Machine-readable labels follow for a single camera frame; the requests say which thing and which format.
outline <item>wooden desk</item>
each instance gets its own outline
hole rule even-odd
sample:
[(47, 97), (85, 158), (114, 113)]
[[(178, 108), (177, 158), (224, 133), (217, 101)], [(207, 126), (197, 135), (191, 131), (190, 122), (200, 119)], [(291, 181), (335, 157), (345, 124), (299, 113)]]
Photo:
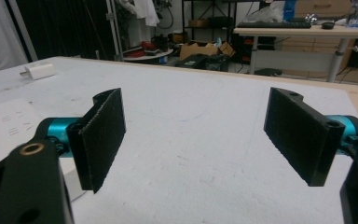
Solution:
[(336, 156), (326, 185), (309, 188), (270, 143), (263, 124), (270, 87), (303, 94), (323, 114), (357, 116), (358, 86), (44, 61), (56, 76), (33, 81), (19, 75), (23, 66), (0, 71), (0, 103), (23, 98), (43, 118), (81, 117), (96, 93), (123, 93), (127, 133), (100, 191), (73, 202), (76, 223), (343, 222), (339, 189), (351, 160)]
[[(358, 29), (356, 28), (350, 29), (343, 26), (335, 26), (333, 30), (324, 30), (320, 25), (313, 25), (310, 29), (236, 28), (234, 33), (255, 37), (252, 48), (250, 74), (255, 73), (256, 67), (328, 72), (328, 82), (336, 80), (339, 65), (350, 39), (358, 38)], [(340, 38), (340, 42), (335, 54), (258, 50), (259, 36)]]

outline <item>floor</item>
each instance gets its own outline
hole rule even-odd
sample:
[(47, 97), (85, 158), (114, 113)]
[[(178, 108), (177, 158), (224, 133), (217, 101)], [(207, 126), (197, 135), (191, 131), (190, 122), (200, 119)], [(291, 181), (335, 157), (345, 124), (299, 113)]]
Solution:
[[(177, 61), (179, 61), (178, 57), (170, 57), (169, 60), (167, 61), (167, 63), (164, 65), (165, 66), (175, 66)], [(228, 66), (228, 72), (230, 72), (230, 73), (248, 74), (248, 71), (249, 71), (249, 65), (247, 65), (247, 64), (230, 63)], [(308, 78), (308, 77), (292, 76), (292, 75), (288, 75), (288, 74), (281, 74), (279, 77), (304, 79), (304, 80), (312, 80), (312, 81), (322, 81), (322, 82), (326, 81), (325, 78)], [(336, 83), (358, 85), (358, 82), (345, 81), (345, 78), (343, 80), (337, 80)]]

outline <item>desk leg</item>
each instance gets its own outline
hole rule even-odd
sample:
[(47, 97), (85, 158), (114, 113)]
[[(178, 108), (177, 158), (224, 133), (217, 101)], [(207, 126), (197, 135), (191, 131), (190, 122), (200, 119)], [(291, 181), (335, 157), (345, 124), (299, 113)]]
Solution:
[(255, 73), (255, 61), (257, 60), (257, 45), (258, 45), (258, 36), (255, 35), (254, 44), (252, 46), (251, 68), (249, 69), (249, 74)]
[(327, 82), (334, 82), (336, 80), (338, 68), (341, 65), (342, 58), (344, 57), (345, 49), (347, 48), (350, 40), (348, 38), (342, 38), (339, 41), (339, 46), (334, 54), (333, 61), (331, 62)]

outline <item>keyboard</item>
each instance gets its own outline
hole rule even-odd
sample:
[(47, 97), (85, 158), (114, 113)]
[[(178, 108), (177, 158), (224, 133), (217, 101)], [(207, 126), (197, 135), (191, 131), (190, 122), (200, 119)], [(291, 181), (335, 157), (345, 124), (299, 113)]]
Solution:
[(278, 28), (278, 29), (309, 29), (309, 22), (240, 22), (238, 28)]

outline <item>white table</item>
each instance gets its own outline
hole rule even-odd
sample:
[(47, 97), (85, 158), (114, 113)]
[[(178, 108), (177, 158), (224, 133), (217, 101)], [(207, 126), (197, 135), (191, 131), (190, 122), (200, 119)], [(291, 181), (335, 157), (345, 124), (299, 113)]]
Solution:
[[(324, 30), (321, 25), (312, 25), (310, 29), (236, 28), (234, 33), (255, 37), (252, 47), (250, 74), (255, 73), (256, 67), (328, 72), (328, 82), (336, 80), (338, 68), (350, 39), (358, 38), (358, 28), (346, 28), (337, 25), (333, 30)], [(340, 42), (334, 54), (258, 50), (259, 36), (340, 38)]]
[[(339, 189), (351, 160), (336, 156), (325, 186), (309, 188), (263, 125), (271, 86), (303, 94), (323, 114), (357, 116), (345, 91), (165, 66), (44, 61), (56, 76), (32, 81), (19, 75), (22, 66), (0, 71), (0, 103), (23, 98), (44, 118), (81, 117), (96, 93), (123, 93), (127, 133), (101, 190), (73, 202), (76, 223), (343, 222)], [(358, 95), (358, 87), (348, 90)]]

